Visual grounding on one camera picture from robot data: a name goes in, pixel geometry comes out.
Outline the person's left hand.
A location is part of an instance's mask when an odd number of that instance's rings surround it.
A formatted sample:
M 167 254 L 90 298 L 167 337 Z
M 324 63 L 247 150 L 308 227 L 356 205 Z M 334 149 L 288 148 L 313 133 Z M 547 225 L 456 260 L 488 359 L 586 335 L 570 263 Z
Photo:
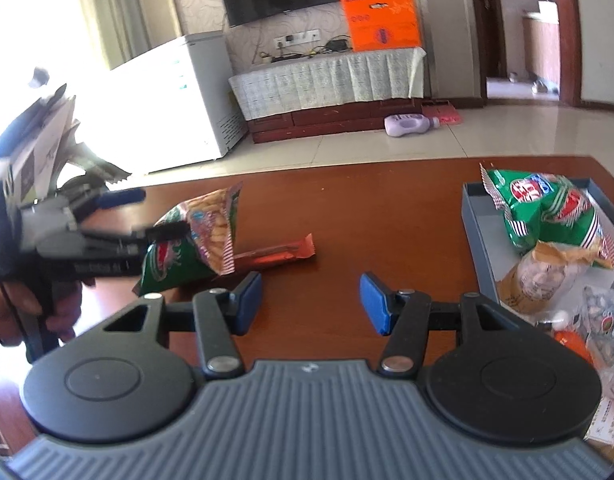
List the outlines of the person's left hand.
M 81 315 L 82 283 L 65 283 L 66 290 L 55 301 L 53 313 L 46 318 L 46 327 L 59 340 L 75 338 L 74 326 Z M 43 315 L 36 296 L 24 284 L 0 284 L 0 345 L 14 347 L 24 340 L 19 315 L 27 313 L 35 318 Z

